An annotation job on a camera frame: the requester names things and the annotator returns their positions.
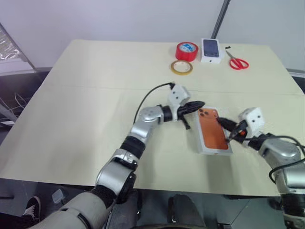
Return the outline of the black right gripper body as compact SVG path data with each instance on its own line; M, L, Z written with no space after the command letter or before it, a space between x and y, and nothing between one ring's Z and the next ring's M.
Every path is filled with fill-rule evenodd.
M233 140L242 143L248 134L247 127L248 124L246 121L236 123L235 129L230 130L230 133L235 135L235 138Z

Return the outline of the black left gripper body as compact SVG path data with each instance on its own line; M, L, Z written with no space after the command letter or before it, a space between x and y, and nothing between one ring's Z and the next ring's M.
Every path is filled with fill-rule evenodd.
M191 113L190 106L191 106L190 102L187 102L185 105L179 107L177 111L178 120L182 121L186 130L190 129L190 125L188 124L184 116Z

